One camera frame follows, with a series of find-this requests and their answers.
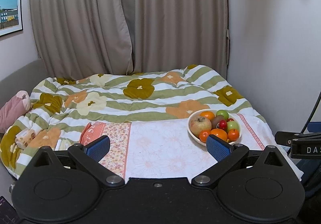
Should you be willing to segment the white pink floral cloth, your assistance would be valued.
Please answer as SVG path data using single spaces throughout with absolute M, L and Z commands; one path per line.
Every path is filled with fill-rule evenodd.
M 84 145 L 106 135 L 110 151 L 100 164 L 124 180 L 194 176 L 216 164 L 205 146 L 187 131 L 187 120 L 88 123 L 80 136 Z

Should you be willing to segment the brown kiwi with sticker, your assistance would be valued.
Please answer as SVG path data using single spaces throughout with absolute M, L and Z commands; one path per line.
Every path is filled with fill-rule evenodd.
M 224 120 L 224 118 L 223 118 L 222 116 L 216 116 L 216 117 L 211 121 L 212 129 L 218 128 L 218 123 L 219 123 L 221 120 Z

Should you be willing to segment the green apple front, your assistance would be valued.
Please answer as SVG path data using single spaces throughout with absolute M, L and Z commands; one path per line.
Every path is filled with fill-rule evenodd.
M 236 129 L 240 131 L 240 127 L 237 121 L 228 121 L 227 122 L 227 131 L 229 132 L 230 130 Z

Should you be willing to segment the framed picture on wall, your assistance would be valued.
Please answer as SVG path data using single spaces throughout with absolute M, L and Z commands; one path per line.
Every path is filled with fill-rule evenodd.
M 0 36 L 6 36 L 23 30 L 21 0 L 0 0 L 1 29 Z

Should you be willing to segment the orange mandarin back of bowl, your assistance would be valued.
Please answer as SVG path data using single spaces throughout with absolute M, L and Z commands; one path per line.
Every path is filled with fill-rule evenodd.
M 212 121 L 215 118 L 215 114 L 211 111 L 203 111 L 200 116 L 205 117 L 207 119 L 209 119 L 210 121 Z

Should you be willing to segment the small tissue box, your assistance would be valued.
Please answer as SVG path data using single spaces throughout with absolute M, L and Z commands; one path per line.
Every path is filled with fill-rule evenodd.
M 33 129 L 24 129 L 15 137 L 15 142 L 18 148 L 25 149 L 31 141 L 35 138 L 35 131 Z

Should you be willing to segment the green apple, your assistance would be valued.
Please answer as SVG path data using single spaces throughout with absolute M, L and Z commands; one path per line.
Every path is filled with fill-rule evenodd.
M 227 122 L 227 131 L 229 132 L 230 130 L 236 129 L 240 131 L 240 127 L 237 121 L 228 121 Z
M 229 119 L 229 113 L 226 110 L 218 110 L 216 116 L 222 116 L 226 121 Z

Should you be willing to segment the large red cherry tomato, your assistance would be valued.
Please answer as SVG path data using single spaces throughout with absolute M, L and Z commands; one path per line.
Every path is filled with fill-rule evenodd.
M 227 131 L 227 128 L 228 128 L 227 122 L 225 120 L 221 120 L 218 123 L 218 128 L 221 130 Z

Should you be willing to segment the pink plush toy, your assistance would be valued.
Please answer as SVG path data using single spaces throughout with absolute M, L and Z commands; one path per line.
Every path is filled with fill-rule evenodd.
M 31 108 L 30 96 L 27 91 L 18 91 L 1 108 L 1 134 L 22 115 L 25 115 Z

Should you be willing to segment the large yellow-red apple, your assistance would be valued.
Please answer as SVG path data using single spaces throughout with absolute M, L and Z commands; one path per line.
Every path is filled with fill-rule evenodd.
M 195 137 L 199 137 L 202 131 L 211 129 L 211 121 L 203 116 L 195 116 L 189 122 L 189 130 Z

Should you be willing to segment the small mandarin with stem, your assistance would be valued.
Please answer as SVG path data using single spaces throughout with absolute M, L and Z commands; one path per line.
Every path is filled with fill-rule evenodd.
M 235 142 L 239 139 L 239 130 L 238 129 L 231 129 L 228 132 L 228 140 L 229 142 Z

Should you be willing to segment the floral striped duvet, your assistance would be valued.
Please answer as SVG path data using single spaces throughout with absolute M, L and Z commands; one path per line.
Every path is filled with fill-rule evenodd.
M 47 78 L 32 91 L 31 110 L 20 116 L 1 140 L 1 162 L 18 178 L 42 146 L 66 150 L 80 142 L 88 123 L 152 122 L 186 119 L 203 109 L 226 110 L 242 128 L 240 142 L 262 150 L 272 143 L 265 119 L 215 70 L 200 64 L 169 72 L 113 76 L 94 74 L 71 81 Z M 25 148 L 16 135 L 33 129 Z

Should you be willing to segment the white fruit bowl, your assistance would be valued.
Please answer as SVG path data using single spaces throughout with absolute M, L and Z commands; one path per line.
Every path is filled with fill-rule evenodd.
M 210 134 L 229 144 L 242 138 L 242 128 L 236 115 L 226 110 L 203 109 L 194 112 L 188 118 L 187 131 L 194 141 L 203 146 Z

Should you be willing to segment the beige curtain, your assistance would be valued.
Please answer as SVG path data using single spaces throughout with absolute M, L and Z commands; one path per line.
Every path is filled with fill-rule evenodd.
M 228 0 L 29 0 L 51 77 L 82 79 L 204 64 L 226 77 Z

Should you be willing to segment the grey bed headboard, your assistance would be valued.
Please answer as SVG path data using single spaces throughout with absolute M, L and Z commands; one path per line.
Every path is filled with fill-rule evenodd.
M 42 59 L 29 63 L 1 80 L 0 105 L 9 101 L 18 91 L 31 94 L 37 84 L 48 78 L 48 72 Z

